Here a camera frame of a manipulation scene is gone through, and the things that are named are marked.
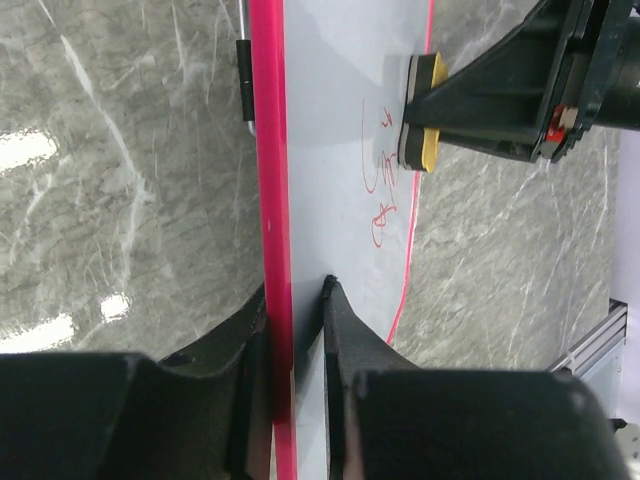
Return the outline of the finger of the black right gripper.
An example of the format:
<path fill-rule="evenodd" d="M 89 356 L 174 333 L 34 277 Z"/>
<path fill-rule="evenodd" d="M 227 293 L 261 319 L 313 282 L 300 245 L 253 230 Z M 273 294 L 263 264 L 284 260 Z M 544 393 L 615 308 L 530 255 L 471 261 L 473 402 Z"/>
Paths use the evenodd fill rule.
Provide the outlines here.
<path fill-rule="evenodd" d="M 540 1 L 429 95 L 440 139 L 512 160 L 557 159 L 582 131 L 579 98 L 595 1 Z"/>

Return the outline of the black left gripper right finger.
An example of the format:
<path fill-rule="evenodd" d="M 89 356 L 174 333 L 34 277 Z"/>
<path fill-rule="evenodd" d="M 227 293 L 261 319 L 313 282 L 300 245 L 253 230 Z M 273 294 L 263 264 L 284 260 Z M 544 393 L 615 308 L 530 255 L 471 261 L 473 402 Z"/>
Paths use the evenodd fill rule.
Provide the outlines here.
<path fill-rule="evenodd" d="M 322 292 L 333 479 L 624 479 L 614 428 L 564 371 L 423 369 Z"/>

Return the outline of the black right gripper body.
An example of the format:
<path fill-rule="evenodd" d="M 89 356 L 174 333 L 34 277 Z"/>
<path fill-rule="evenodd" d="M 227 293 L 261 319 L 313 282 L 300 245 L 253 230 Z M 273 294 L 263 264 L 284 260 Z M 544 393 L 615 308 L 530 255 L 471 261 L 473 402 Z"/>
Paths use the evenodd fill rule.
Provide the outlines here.
<path fill-rule="evenodd" d="M 579 123 L 639 129 L 639 3 L 595 1 L 585 38 L 589 63 Z"/>

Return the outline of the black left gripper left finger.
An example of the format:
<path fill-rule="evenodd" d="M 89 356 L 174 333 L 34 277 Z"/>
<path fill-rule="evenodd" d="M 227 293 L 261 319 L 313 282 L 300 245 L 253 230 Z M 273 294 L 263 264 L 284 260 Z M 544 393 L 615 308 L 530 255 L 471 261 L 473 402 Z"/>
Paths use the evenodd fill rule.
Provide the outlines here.
<path fill-rule="evenodd" d="M 266 479 L 265 293 L 162 360 L 135 352 L 5 354 L 5 479 Z"/>

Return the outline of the yellow bone-shaped eraser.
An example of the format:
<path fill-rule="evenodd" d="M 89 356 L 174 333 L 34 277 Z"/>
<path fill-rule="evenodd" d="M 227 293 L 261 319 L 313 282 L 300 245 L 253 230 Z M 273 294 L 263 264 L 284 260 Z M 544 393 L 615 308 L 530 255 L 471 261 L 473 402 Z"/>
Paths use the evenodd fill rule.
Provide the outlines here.
<path fill-rule="evenodd" d="M 407 71 L 405 104 L 398 140 L 398 162 L 407 170 L 435 170 L 440 130 L 429 119 L 426 101 L 448 78 L 448 67 L 440 53 L 412 56 Z"/>

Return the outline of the pink framed whiteboard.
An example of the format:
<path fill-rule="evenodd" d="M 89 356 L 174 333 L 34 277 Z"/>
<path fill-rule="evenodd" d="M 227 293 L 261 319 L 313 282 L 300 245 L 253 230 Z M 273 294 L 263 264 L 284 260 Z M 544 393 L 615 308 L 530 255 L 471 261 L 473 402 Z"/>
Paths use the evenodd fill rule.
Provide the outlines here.
<path fill-rule="evenodd" d="M 408 292 L 420 177 L 397 161 L 430 1 L 246 1 L 276 472 L 328 475 L 322 323 L 336 276 L 384 340 Z"/>

